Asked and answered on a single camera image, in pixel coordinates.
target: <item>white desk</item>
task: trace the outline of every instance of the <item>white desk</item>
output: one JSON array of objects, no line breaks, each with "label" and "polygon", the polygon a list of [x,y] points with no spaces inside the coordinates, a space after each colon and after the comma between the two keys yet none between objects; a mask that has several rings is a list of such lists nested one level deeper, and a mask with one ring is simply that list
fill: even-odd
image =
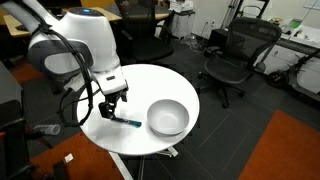
[{"label": "white desk", "polygon": [[[192,85],[180,74],[154,65],[130,65],[122,67],[129,91],[128,102],[118,101],[115,115],[124,119],[141,121],[142,126],[122,124],[102,118],[98,108],[104,102],[99,93],[94,97],[94,109],[87,122],[81,127],[86,136],[98,146],[123,155],[153,154],[171,147],[182,139],[194,127],[199,115],[199,99]],[[173,99],[183,104],[189,112],[190,121],[187,128],[175,136],[154,133],[147,122],[149,106],[160,99]],[[78,119],[87,112],[87,103],[78,103]]]}]

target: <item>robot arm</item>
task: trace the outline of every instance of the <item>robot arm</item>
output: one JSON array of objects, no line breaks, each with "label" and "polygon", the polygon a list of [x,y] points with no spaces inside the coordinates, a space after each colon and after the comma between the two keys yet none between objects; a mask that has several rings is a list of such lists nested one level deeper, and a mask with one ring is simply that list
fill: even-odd
[{"label": "robot arm", "polygon": [[130,123],[114,116],[118,99],[126,101],[128,85],[116,54],[112,29],[102,13],[73,8],[57,20],[36,0],[0,0],[0,6],[32,33],[28,60],[35,68],[64,82],[66,89],[77,91],[86,86],[89,110],[77,125],[85,122],[93,108],[92,79],[106,99],[99,105],[102,117]]}]

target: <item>bowl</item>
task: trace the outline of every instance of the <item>bowl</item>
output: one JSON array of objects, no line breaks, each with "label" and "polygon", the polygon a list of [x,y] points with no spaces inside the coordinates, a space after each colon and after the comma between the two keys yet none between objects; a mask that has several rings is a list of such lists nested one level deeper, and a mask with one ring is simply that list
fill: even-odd
[{"label": "bowl", "polygon": [[189,113],[179,102],[169,99],[154,102],[147,112],[152,130],[165,134],[181,133],[189,123]]}]

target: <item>floor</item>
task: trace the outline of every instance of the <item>floor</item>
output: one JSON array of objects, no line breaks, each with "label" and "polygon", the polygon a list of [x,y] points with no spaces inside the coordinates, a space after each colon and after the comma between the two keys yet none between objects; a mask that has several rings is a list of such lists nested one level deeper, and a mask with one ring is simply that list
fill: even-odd
[{"label": "floor", "polygon": [[[163,59],[176,64],[192,84],[198,82],[197,73],[203,71],[206,58],[185,44],[172,42],[175,52]],[[44,78],[22,84],[24,110],[28,124],[61,124],[56,114],[62,95],[52,94]],[[229,109],[221,107],[221,94],[213,88],[199,95],[200,115],[192,132],[175,146],[179,155],[174,158],[154,154],[146,157],[144,179],[237,179],[250,154],[276,109],[320,130],[320,110],[303,102],[295,94],[275,89],[265,83],[263,76],[254,76],[242,85],[247,90],[243,98],[230,92]],[[75,120],[74,108],[66,112]],[[58,136],[46,137],[53,145],[80,132],[79,128],[62,128]],[[30,156],[46,148],[36,141],[28,143]],[[137,177],[139,157],[120,156],[133,178]]]}]

